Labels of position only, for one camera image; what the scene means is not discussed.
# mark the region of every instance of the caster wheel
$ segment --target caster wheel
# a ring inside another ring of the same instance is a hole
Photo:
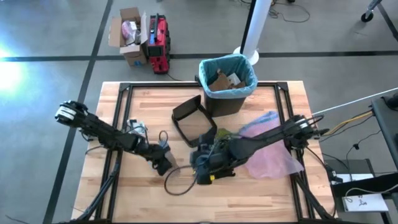
[[[368,18],[366,18],[366,13],[362,14],[361,20],[362,22],[369,22],[373,19],[373,12],[369,15]]]

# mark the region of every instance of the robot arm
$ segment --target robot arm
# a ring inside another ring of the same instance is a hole
[[[246,163],[263,147],[285,140],[289,147],[302,149],[308,145],[308,139],[327,131],[314,129],[308,119],[296,115],[283,125],[253,138],[230,136],[217,140],[213,145],[202,139],[198,150],[191,154],[190,163],[196,169],[197,184],[211,184],[214,179],[234,176],[233,169]]]
[[[164,175],[172,167],[165,157],[169,147],[148,144],[139,134],[124,133],[88,112],[86,105],[76,101],[64,102],[55,114],[57,122],[71,128],[80,128],[87,135],[97,137],[100,144],[109,150],[123,150],[151,161],[159,175]]]

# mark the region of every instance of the white pole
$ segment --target white pole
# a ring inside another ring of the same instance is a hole
[[[259,53],[257,52],[257,45],[261,36],[262,29],[266,23],[268,11],[271,6],[271,0],[257,0],[254,6],[253,16],[249,26],[248,36],[243,48],[243,55],[245,55],[250,63],[254,65],[259,60]],[[239,53],[240,47],[234,50]]]

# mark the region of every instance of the wooden table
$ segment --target wooden table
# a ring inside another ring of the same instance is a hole
[[[288,85],[294,113],[311,117],[303,82],[288,82]],[[96,114],[109,124],[113,120],[118,88],[119,82],[104,82],[99,97]],[[130,118],[145,122],[150,142],[156,142],[159,131],[166,130],[172,153],[180,166],[189,164],[192,149],[182,141],[170,117],[176,106],[199,94],[202,94],[200,88],[135,88],[133,91]],[[277,111],[275,93],[271,88],[259,87],[252,96],[246,98],[239,113],[215,118],[214,121],[218,128],[237,131],[268,111]],[[122,115],[123,113],[119,116],[119,127]],[[200,113],[192,116],[194,119],[187,118],[181,121],[181,125],[188,136],[194,137],[204,133],[208,124]],[[97,145],[98,142],[91,142],[89,148]],[[310,149],[322,158],[318,141],[311,140]],[[98,149],[86,156],[75,208],[84,210],[98,193],[105,155],[106,150]],[[311,191],[326,210],[332,213],[334,201],[324,168],[310,152],[304,154],[304,161]],[[143,158],[124,153],[113,222],[297,221],[289,177],[254,179],[243,166],[235,169],[235,172],[236,177],[215,180],[212,185],[196,185],[189,193],[175,197],[164,190],[165,176],[159,177]],[[170,190],[178,192],[188,187],[192,181],[192,170],[183,171],[181,175],[181,179],[175,181]],[[307,217],[301,190],[300,198],[303,214]],[[80,211],[74,210],[72,218],[80,214]]]

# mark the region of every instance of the cable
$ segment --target cable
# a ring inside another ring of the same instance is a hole
[[[332,130],[330,130],[330,131],[328,131],[327,133],[325,133],[323,136],[329,136],[329,135],[331,135],[331,134],[334,134],[337,130],[339,130],[340,128],[342,128],[343,126],[345,126],[346,124],[348,124],[348,123],[350,123],[350,122],[353,122],[353,121],[356,121],[357,119],[361,119],[361,118],[364,118],[364,117],[366,117],[366,116],[368,116],[368,115],[370,115],[370,114],[372,114],[373,112],[370,110],[370,111],[368,111],[368,112],[366,112],[366,113],[363,113],[363,114],[361,114],[361,115],[359,115],[359,116],[355,116],[354,118],[351,118],[351,119],[348,119],[348,120],[346,120],[346,121],[343,121],[343,122],[341,122],[340,124],[338,124],[336,127],[334,127]]]
[[[91,149],[87,149],[86,155],[88,154],[88,152],[90,152],[90,151],[92,151],[92,150],[95,150],[95,149],[99,149],[99,148],[101,148],[101,147],[104,147],[104,146],[95,146],[95,147],[92,147]]]
[[[224,140],[224,139],[226,139],[226,138],[227,138],[227,136],[224,136],[224,137],[222,137],[221,139],[217,140],[217,142],[215,142],[215,144],[213,145],[213,147],[211,148],[211,150],[210,150],[210,152],[209,152],[209,154],[208,154],[208,157],[207,157],[203,162],[199,163],[199,164],[196,166],[196,169],[198,169],[198,167],[204,165],[207,161],[209,161],[210,156],[212,155],[214,148],[215,148],[215,147],[218,147],[218,144],[220,144],[221,140]],[[164,180],[164,190],[165,190],[169,195],[180,196],[180,195],[186,194],[186,193],[188,193],[188,192],[192,189],[192,187],[195,185],[195,183],[196,183],[197,180],[198,180],[198,175],[195,176],[195,178],[194,178],[192,184],[188,187],[188,189],[187,189],[187,190],[184,190],[184,191],[181,192],[181,193],[173,193],[173,192],[169,191],[168,188],[167,188],[167,181],[169,180],[169,177],[172,175],[172,173],[174,173],[174,172],[177,171],[177,170],[184,169],[184,168],[188,168],[188,167],[191,167],[191,165],[185,165],[185,166],[177,167],[177,168],[175,168],[174,170],[170,171],[169,174],[167,174],[167,177],[166,177],[166,179]]]
[[[360,144],[362,141],[366,140],[367,138],[370,138],[370,137],[373,136],[373,135],[377,135],[377,134],[379,134],[380,132],[381,132],[381,130],[379,130],[379,131],[376,132],[376,133],[370,134],[370,135],[366,136],[365,138],[362,138],[361,140],[358,141],[358,143],[353,144],[353,147],[351,147],[351,149],[349,149],[349,151],[347,152],[347,154],[346,154],[346,161],[347,161],[348,172],[349,172],[349,176],[350,176],[350,178],[351,178],[351,181],[353,181],[353,176],[351,175],[351,171],[350,171],[350,167],[349,167],[348,154],[349,154],[349,153],[351,152],[351,150],[353,150],[354,148],[358,150],[358,149],[359,149],[359,144]]]
[[[22,220],[18,220],[18,219],[16,219],[16,218],[11,218],[11,217],[9,217],[8,215],[4,215],[4,216],[6,216],[6,218],[8,218],[8,219],[10,219],[10,220],[12,220],[12,221],[15,221],[15,222],[19,222],[19,223],[23,223],[23,224],[29,224],[29,223],[24,222],[24,221],[22,221]]]
[[[278,18],[279,18],[279,14],[280,14],[285,22],[303,23],[303,22],[307,22],[308,20],[310,20],[311,14],[310,14],[310,12],[308,12],[308,10],[307,10],[305,7],[300,6],[300,5],[298,5],[298,4],[293,4],[293,3],[289,3],[289,4],[286,4],[286,3],[277,3],[276,1],[277,1],[277,0],[273,0],[273,1],[271,2],[271,8],[269,9],[269,12],[268,12],[268,15],[269,15],[271,18],[273,18],[273,19],[278,19]],[[247,2],[247,1],[245,1],[245,0],[239,0],[239,2],[241,3],[241,5],[242,5],[242,3],[248,4],[248,5],[251,4],[251,1],[250,1],[250,2]],[[285,18],[285,16],[283,15],[283,13],[278,12],[278,11],[276,11],[275,9],[272,8],[272,6],[275,6],[276,4],[280,4],[280,5],[284,5],[284,6],[288,6],[288,7],[299,7],[299,8],[301,8],[301,9],[308,15],[308,17],[307,17],[306,19],[302,20],[302,21],[288,20],[288,19]]]
[[[193,180],[192,184],[191,184],[186,190],[184,190],[183,192],[181,192],[181,193],[173,193],[173,192],[171,192],[171,191],[168,190],[168,188],[167,188],[167,181],[168,181],[169,177],[170,177],[170,176],[172,175],[172,173],[174,173],[175,171],[178,171],[178,170],[184,169],[184,168],[191,168],[191,166],[190,166],[190,165],[185,165],[185,166],[181,166],[181,167],[175,168],[174,170],[172,170],[172,171],[169,172],[169,174],[167,175],[166,179],[164,180],[164,190],[165,190],[169,195],[180,196],[180,195],[186,194],[186,193],[188,193],[188,191],[190,191],[190,190],[192,189],[192,187],[193,187],[193,186],[195,185],[195,183],[197,182],[197,180],[198,180],[198,175],[195,176],[195,179]]]
[[[306,148],[319,160],[319,162],[322,164],[323,168],[325,168],[325,170],[326,170],[326,165],[325,165],[325,163],[321,160],[321,158],[319,158],[319,156],[316,155],[315,152],[313,152],[308,146],[307,146]]]
[[[268,12],[268,15],[269,15],[271,18],[273,18],[273,19],[278,19],[278,18],[279,18],[279,15],[281,15],[282,18],[283,18],[283,20],[284,20],[285,22],[303,23],[303,22],[307,22],[307,21],[310,20],[310,18],[311,18],[311,14],[310,14],[310,13],[307,11],[307,9],[304,8],[303,6],[300,6],[300,5],[298,5],[298,4],[292,4],[292,3],[286,4],[286,3],[278,3],[278,2],[275,2],[274,5],[276,5],[276,4],[284,5],[284,6],[299,7],[299,8],[302,9],[302,11],[304,11],[304,12],[308,15],[308,17],[307,17],[306,19],[302,20],[302,21],[288,20],[288,19],[285,18],[285,16],[283,15],[283,13],[278,12],[278,11],[276,11],[276,10],[273,9],[273,8],[270,8],[270,9],[269,9],[269,12]]]
[[[159,133],[159,142],[160,142],[160,141],[163,141],[162,138],[161,138],[161,137],[162,137],[162,133],[165,133],[165,134],[166,134],[165,144],[167,144],[167,142],[169,141],[169,134],[167,134],[167,131],[165,131],[165,130],[161,130],[161,131],[160,131],[160,133]]]
[[[321,160],[321,158],[315,154],[315,152],[313,152],[308,146],[306,147],[320,162],[320,164],[323,166],[323,168],[325,168],[326,173],[328,172],[328,168],[326,167],[326,164]],[[335,206],[333,207],[333,213],[332,216],[334,217],[336,215],[336,203]]]
[[[397,187],[398,187],[398,184],[396,184],[395,186],[393,186],[393,187],[391,187],[391,188],[389,188],[389,189],[387,189],[387,190],[383,190],[382,192],[374,192],[374,191],[371,191],[371,190],[365,190],[365,189],[353,187],[352,189],[347,190],[346,195],[345,195],[345,199],[346,199],[348,202],[350,202],[350,203],[353,202],[353,199],[348,198],[348,196],[347,196],[348,193],[349,193],[350,191],[352,191],[352,190],[361,190],[361,191],[363,191],[363,192],[372,193],[372,194],[383,194],[383,193],[389,192],[390,190],[393,190],[393,189],[395,189],[395,188],[397,188]]]
[[[179,81],[179,82],[183,81],[183,80],[179,80],[179,79],[176,79],[176,78],[172,77],[169,73],[166,73],[166,75],[168,75],[174,81]]]
[[[315,116],[312,116],[311,118],[307,119],[307,121],[313,120],[313,122],[309,124],[309,125],[311,126],[311,125],[316,124],[316,123],[318,123],[319,121],[321,121],[324,117],[325,117],[325,116],[322,115],[322,114],[321,114],[321,115],[315,115]]]
[[[362,114],[365,114],[365,113],[367,113],[367,112],[369,112],[369,111],[372,111],[372,110],[368,110],[368,111],[365,111],[365,112],[363,112],[363,113],[357,114],[357,115],[353,116],[351,119],[353,119],[353,118],[355,118],[355,117],[357,117],[357,116],[360,116],[360,115],[362,115]],[[341,128],[345,127],[347,124],[348,124],[348,123],[345,123],[344,125],[340,126],[339,128],[337,128],[337,129],[335,130],[335,132],[337,132],[337,131],[340,130]]]
[[[367,120],[371,119],[372,117],[373,117],[373,116],[370,116],[370,117],[366,118],[364,121],[362,121],[362,122],[360,122],[360,123],[358,123],[358,124],[352,125],[352,126],[350,126],[350,127],[346,128],[346,129],[344,129],[344,130],[340,131],[340,132],[339,132],[339,133],[337,133],[337,134],[332,134],[331,136],[328,136],[327,138],[325,138],[325,139],[322,139],[322,140],[321,140],[321,141],[319,141],[319,142],[324,142],[324,141],[326,141],[326,140],[328,140],[328,139],[330,139],[330,138],[332,138],[332,137],[334,137],[334,136],[337,136],[337,135],[339,135],[339,134],[341,134],[341,133],[343,133],[343,132],[347,131],[347,130],[348,130],[348,129],[350,129],[350,128],[357,127],[357,126],[359,126],[359,125],[361,125],[361,124],[365,123]]]
[[[349,170],[348,166],[347,166],[342,160],[340,160],[340,159],[338,159],[338,158],[336,158],[336,157],[334,157],[334,156],[328,155],[328,154],[326,154],[326,153],[322,153],[322,155],[328,156],[328,157],[330,157],[330,158],[336,159],[338,162],[340,162],[341,164],[343,164],[343,165],[347,168],[347,170]]]

